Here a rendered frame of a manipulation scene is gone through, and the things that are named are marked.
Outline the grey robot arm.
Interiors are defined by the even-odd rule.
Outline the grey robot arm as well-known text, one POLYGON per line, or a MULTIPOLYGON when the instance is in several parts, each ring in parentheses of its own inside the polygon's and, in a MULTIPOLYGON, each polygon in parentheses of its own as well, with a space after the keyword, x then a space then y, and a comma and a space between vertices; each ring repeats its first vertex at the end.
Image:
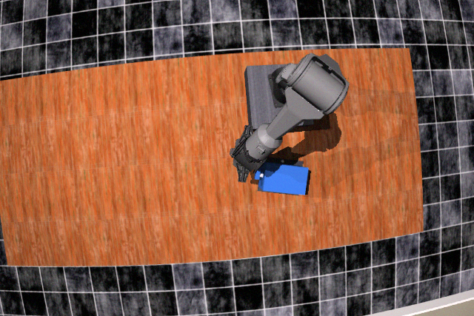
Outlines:
POLYGON ((338 63, 327 54, 307 54, 297 65, 289 63, 276 69, 268 79, 274 107, 284 106, 270 124, 260 125, 247 136, 231 156, 250 172, 254 169, 253 173, 281 146, 289 131, 306 119, 321 119, 335 112, 350 85, 338 63))

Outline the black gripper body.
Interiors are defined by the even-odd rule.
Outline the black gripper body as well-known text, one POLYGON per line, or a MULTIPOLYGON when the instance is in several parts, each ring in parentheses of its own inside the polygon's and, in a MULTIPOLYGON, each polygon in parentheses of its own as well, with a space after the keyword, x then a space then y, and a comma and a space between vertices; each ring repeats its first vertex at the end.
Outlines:
MULTIPOLYGON (((233 152, 235 151, 235 149, 237 148, 237 146, 247 137, 247 136, 251 136, 253 134, 253 126, 250 126, 250 125, 245 125, 244 126, 244 131, 236 145, 235 148, 231 148, 230 149, 230 156, 232 156, 231 154, 233 154, 233 152)), ((238 182, 243 182, 243 183, 246 183, 247 181, 247 176, 249 175, 250 171, 247 170, 245 167, 243 167, 239 162, 237 162, 237 160, 235 160, 235 163, 236 163, 236 169, 237 169, 237 172, 238 172, 238 182)))

